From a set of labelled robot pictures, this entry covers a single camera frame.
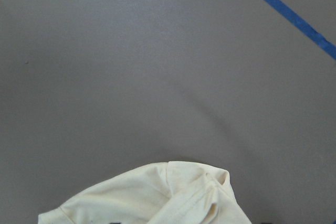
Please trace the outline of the cream long-sleeve graphic shirt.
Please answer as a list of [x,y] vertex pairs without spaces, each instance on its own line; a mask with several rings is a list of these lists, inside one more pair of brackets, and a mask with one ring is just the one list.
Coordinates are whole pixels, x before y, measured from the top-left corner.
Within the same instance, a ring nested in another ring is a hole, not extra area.
[[39,223],[249,223],[228,171],[207,164],[147,164],[95,184],[38,216]]

